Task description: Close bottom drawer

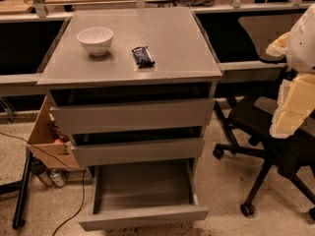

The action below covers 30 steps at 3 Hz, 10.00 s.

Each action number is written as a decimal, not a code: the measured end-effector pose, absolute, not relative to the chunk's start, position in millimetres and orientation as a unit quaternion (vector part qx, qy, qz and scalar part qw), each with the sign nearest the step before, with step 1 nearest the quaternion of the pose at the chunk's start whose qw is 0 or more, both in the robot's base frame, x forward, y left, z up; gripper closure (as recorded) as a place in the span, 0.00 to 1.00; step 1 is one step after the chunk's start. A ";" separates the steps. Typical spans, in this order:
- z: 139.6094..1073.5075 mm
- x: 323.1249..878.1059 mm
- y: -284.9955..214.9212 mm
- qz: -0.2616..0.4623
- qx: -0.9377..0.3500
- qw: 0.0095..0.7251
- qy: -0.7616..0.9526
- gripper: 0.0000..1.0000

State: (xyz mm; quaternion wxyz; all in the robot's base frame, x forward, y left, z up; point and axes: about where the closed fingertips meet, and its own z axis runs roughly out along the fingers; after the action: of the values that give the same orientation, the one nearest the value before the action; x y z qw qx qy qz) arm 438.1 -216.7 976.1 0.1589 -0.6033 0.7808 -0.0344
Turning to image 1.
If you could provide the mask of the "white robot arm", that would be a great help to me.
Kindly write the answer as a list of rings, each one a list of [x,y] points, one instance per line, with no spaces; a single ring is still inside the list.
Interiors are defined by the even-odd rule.
[[[284,55],[288,67],[297,72],[292,80],[283,80],[270,134],[277,139],[291,136],[315,110],[315,4],[294,24],[271,43],[266,53]]]

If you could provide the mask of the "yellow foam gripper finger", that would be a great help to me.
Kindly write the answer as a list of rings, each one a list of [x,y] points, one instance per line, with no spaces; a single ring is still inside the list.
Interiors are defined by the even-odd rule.
[[[315,54],[314,39],[307,33],[286,32],[271,43],[266,53],[284,55],[290,70],[297,75],[291,81],[284,79],[280,85],[270,135],[286,139],[302,125],[315,109]]]

